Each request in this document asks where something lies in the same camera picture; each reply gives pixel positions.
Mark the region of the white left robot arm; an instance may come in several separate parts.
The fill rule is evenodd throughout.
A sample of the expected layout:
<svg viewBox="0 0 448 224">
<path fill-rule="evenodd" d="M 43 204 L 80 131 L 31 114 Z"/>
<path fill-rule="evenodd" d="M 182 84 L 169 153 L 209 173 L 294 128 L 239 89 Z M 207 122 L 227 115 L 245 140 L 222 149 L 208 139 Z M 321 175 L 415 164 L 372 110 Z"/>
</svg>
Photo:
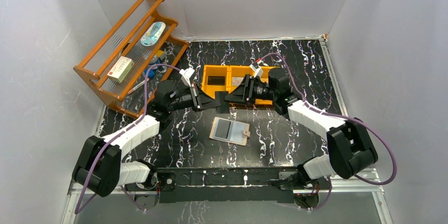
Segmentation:
<svg viewBox="0 0 448 224">
<path fill-rule="evenodd" d="M 196 83 L 178 87 L 171 80 L 161 81 L 141 117 L 112 134 L 86 139 L 72 179 L 100 197 L 127 184 L 153 187 L 157 168 L 143 160 L 124 163 L 125 155 L 162 132 L 170 124 L 172 112 L 186 108 L 202 111 L 219 105 Z"/>
</svg>

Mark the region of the black credit card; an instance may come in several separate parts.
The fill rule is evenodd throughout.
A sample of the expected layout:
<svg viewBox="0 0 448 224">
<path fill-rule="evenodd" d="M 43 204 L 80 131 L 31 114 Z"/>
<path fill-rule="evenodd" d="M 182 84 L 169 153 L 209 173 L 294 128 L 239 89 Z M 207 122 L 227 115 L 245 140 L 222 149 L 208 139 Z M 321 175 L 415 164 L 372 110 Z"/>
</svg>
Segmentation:
<svg viewBox="0 0 448 224">
<path fill-rule="evenodd" d="M 218 106 L 216 107 L 217 114 L 229 114 L 230 108 L 229 103 L 225 100 L 225 97 L 228 95 L 227 91 L 216 91 L 215 92 L 215 101 Z"/>
</svg>

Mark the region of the white leather card holder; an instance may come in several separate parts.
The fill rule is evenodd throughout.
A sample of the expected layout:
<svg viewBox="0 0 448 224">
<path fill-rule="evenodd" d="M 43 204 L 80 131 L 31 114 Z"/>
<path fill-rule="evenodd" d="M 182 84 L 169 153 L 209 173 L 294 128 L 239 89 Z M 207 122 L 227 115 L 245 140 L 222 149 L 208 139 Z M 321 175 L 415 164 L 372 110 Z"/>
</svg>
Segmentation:
<svg viewBox="0 0 448 224">
<path fill-rule="evenodd" d="M 225 118 L 215 117 L 211 126 L 210 139 L 246 146 L 250 138 L 250 125 Z"/>
</svg>

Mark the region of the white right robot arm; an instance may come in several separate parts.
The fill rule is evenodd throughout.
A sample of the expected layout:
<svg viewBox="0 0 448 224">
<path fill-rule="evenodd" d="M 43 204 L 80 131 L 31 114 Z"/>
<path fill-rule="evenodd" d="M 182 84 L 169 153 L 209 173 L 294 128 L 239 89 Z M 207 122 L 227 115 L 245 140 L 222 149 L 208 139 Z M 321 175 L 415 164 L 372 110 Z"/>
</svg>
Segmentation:
<svg viewBox="0 0 448 224">
<path fill-rule="evenodd" d="M 252 105 L 257 99 L 269 100 L 275 111 L 285 118 L 299 123 L 327 142 L 328 153 L 313 157 L 298 165 L 297 174 L 279 179 L 305 186 L 315 180 L 338 175 L 349 179 L 378 161 L 378 154 L 367 130 L 359 122 L 324 115 L 323 111 L 306 106 L 302 97 L 294 94 L 291 80 L 281 68 L 268 72 L 268 81 L 246 74 L 241 84 L 225 97 L 225 101 Z"/>
</svg>

